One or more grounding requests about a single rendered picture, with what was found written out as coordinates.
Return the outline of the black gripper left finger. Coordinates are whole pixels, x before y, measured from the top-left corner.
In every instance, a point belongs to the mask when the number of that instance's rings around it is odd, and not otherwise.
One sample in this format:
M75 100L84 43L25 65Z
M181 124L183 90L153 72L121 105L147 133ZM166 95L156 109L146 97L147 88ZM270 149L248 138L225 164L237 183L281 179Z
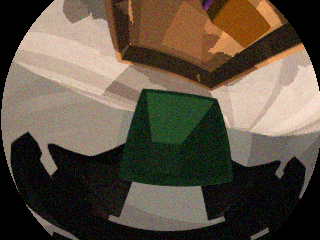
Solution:
M125 143L95 156L81 155L63 149L59 144L48 144L49 155L56 167L68 173L81 184L88 185L97 199L111 211L111 215L120 217L127 200L132 181L119 179L121 159Z

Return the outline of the orange shallow tray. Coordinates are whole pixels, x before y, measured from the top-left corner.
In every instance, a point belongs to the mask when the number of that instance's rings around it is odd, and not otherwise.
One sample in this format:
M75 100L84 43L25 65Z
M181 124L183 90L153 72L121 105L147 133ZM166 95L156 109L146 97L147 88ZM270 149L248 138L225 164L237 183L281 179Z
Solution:
M248 47L212 24L203 0L104 0L117 63L168 73L209 91L304 49L269 0L248 0L272 29Z

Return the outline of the small purple block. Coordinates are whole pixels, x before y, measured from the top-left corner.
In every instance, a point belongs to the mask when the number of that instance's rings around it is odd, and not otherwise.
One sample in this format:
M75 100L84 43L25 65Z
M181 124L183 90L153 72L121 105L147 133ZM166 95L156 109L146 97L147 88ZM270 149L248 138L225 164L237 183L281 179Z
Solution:
M209 7L211 7L211 4L212 4L212 1L215 1L215 0L203 0L201 1L201 5L203 5L203 9L205 9L205 11L207 11L207 9Z

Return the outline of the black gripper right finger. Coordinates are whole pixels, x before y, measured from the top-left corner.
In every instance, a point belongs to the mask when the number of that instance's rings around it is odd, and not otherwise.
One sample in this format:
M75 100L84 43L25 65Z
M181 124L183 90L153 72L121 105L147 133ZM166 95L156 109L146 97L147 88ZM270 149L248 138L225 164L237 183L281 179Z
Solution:
M280 164L281 161L276 160L273 163L256 165L256 167L244 167L244 165L232 160L233 181L204 185L204 187L201 185L208 221L224 216L223 213L228 211L228 208L231 208L237 201L240 201L241 197L251 191L256 183L272 173L276 173Z

